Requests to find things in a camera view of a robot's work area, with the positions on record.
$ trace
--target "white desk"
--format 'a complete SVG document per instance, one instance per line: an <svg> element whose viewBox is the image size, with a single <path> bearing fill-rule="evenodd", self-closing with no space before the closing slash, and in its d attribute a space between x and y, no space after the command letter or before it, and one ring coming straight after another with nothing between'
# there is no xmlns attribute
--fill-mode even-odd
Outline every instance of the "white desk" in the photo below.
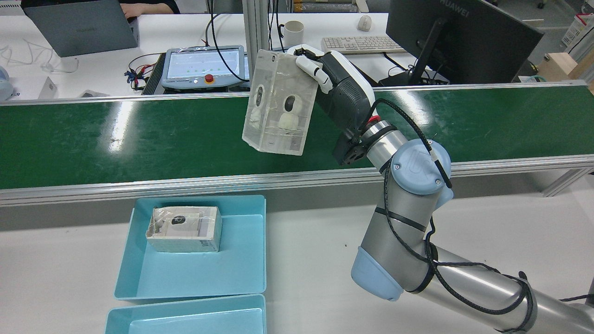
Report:
<svg viewBox="0 0 594 334"><path fill-rule="evenodd" d="M385 34L387 14L370 14L370 16L373 24L369 32L356 29L361 14L279 14L279 22L302 21L305 25L304 41L313 47L321 48L322 37ZM56 98L77 97L87 89L110 96L138 95L140 92L133 91L124 76L124 72L128 70L128 63L147 53L204 45L201 39L205 38L204 29L210 16L207 14L143 15L138 19L140 29L138 48L70 57L77 58L79 61L78 70L74 73L43 71L41 65L49 59L47 51L31 65L7 62L3 58L0 58L0 65L5 67L12 77L49 76L58 87ZM215 28L219 45L240 44L245 47L243 15L223 14L215 20ZM2 31L0 50L9 46L12 50L12 59L17 61L31 60L25 40L49 47L37 27L25 16L2 17L0 31ZM276 29L273 29L272 35L274 46L280 46ZM5 51L3 55L8 56L8 52ZM414 57L402 53L394 54L392 57L398 59L403 66L412 64L415 60ZM393 67L392 63L381 55L349 56L348 58L376 81L385 78L387 70ZM51 63L56 68L61 67L58 60L59 57L54 54ZM134 64L149 64L155 60L156 56L146 57Z"/></svg>
<svg viewBox="0 0 594 334"><path fill-rule="evenodd" d="M593 186L582 179L550 198L454 199L435 213L432 240L504 273L524 270L533 288L553 297L585 294L594 267ZM391 303L351 280L381 184L263 194L268 333L495 333L419 296L404 293ZM133 206L114 202L127 213ZM64 214L39 219L58 226ZM0 333L103 333L108 311L128 305L113 297L127 227L119 217L106 225L0 232Z"/></svg>

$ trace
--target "white keyboard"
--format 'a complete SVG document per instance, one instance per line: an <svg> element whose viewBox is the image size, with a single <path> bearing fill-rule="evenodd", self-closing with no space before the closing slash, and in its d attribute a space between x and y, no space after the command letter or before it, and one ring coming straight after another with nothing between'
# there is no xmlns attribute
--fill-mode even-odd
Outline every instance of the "white keyboard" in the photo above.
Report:
<svg viewBox="0 0 594 334"><path fill-rule="evenodd" d="M336 50L344 55L406 52L388 36L324 37L324 51Z"/></svg>

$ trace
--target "person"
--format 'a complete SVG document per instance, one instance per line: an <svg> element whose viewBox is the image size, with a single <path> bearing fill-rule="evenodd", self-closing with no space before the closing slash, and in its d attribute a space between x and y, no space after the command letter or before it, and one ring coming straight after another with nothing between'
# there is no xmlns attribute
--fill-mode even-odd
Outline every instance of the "person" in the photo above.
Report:
<svg viewBox="0 0 594 334"><path fill-rule="evenodd" d="M47 5L69 4L80 0L22 0L21 7L38 7ZM179 14L175 0L119 0L126 18L138 17L142 14Z"/></svg>
<svg viewBox="0 0 594 334"><path fill-rule="evenodd" d="M119 0L126 18L142 14L179 14L175 0Z"/></svg>

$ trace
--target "blue plastic tray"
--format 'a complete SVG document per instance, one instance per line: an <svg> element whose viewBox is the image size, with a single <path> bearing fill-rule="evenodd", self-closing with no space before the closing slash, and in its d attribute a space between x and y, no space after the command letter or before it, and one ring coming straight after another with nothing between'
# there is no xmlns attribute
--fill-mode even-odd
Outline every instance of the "blue plastic tray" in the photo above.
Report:
<svg viewBox="0 0 594 334"><path fill-rule="evenodd" d="M146 240L154 207L217 206L216 253L160 253ZM259 294L266 290L264 196L141 198L136 201L113 295L119 300Z"/></svg>
<svg viewBox="0 0 594 334"><path fill-rule="evenodd" d="M262 295L242 295L114 308L105 334L266 334Z"/></svg>

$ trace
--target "person's hand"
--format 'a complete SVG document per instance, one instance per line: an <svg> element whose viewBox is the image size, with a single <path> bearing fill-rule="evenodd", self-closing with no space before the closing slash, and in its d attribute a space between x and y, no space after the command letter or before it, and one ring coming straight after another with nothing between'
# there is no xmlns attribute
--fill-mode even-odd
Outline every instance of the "person's hand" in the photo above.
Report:
<svg viewBox="0 0 594 334"><path fill-rule="evenodd" d="M144 14L144 4L119 4L126 18L139 17Z"/></svg>

